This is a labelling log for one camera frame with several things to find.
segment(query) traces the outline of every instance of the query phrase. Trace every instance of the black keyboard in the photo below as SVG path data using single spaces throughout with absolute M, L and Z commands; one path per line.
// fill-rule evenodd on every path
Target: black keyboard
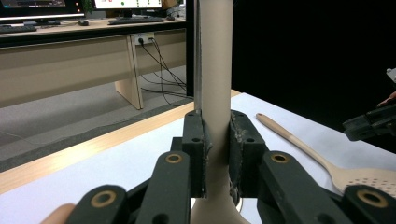
M 121 18 L 118 20 L 108 21 L 109 25 L 123 25 L 133 23 L 145 23 L 145 22 L 161 22 L 164 21 L 161 17 L 132 17 L 132 18 Z
M 0 35 L 34 31 L 37 31 L 34 26 L 0 26 Z

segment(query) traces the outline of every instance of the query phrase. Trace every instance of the desk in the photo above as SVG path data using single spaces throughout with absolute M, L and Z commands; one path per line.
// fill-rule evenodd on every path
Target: desk
M 134 35 L 153 32 L 166 65 L 186 65 L 186 22 L 110 26 L 108 20 L 0 35 L 0 107 L 116 82 L 123 97 L 143 108 L 138 77 L 160 66 Z M 146 48 L 159 61 L 153 45 Z
M 268 148 L 292 155 L 325 189 L 339 193 L 317 162 L 264 127 L 256 120 L 257 113 L 276 120 L 335 165 L 396 170 L 395 154 L 362 141 L 350 142 L 343 133 L 246 93 L 232 91 L 232 95 L 231 108 L 249 116 Z M 60 204 L 77 203 L 89 190 L 104 184 L 135 187 L 151 176 L 172 138 L 182 136 L 184 115 L 192 110 L 192 103 L 183 105 L 1 173 L 0 223 L 38 223 Z M 244 199 L 241 210 L 251 223 L 261 223 L 256 202 Z

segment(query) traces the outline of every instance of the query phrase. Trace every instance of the computer monitor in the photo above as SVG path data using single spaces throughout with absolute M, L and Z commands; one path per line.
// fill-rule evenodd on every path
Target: computer monitor
M 94 10 L 116 10 L 121 18 L 133 15 L 150 15 L 163 9 L 162 0 L 92 0 Z
M 0 0 L 0 24 L 59 25 L 84 18 L 81 0 Z

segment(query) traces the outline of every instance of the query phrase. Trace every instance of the beige utensil handle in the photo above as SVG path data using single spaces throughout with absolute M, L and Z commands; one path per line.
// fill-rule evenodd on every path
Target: beige utensil handle
M 331 164 L 330 162 L 326 161 L 314 149 L 312 149 L 310 146 L 305 144 L 303 141 L 298 139 L 296 136 L 294 136 L 292 133 L 290 133 L 288 130 L 286 130 L 285 128 L 280 126 L 278 123 L 276 123 L 272 119 L 268 118 L 267 116 L 265 116 L 264 114 L 261 114 L 261 113 L 258 113 L 256 115 L 256 118 L 262 124 L 264 124 L 266 127 L 271 129 L 275 133 L 279 134 L 280 136 L 286 138 L 288 141 L 293 143 L 295 146 L 299 147 L 302 151 L 304 151 L 306 154 L 308 154 L 314 160 L 319 162 L 328 171 L 336 169 L 336 167 L 333 164 Z

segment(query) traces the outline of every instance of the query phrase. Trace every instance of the beige slotted spatula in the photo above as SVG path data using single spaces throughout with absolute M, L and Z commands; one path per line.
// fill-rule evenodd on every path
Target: beige slotted spatula
M 321 157 L 314 149 L 302 142 L 296 136 L 281 127 L 278 123 L 264 114 L 258 113 L 256 118 L 266 127 L 286 138 L 295 146 L 320 163 L 332 177 L 335 187 L 344 193 L 349 185 L 363 184 L 380 189 L 396 198 L 396 171 L 376 168 L 344 169 L 339 168 Z

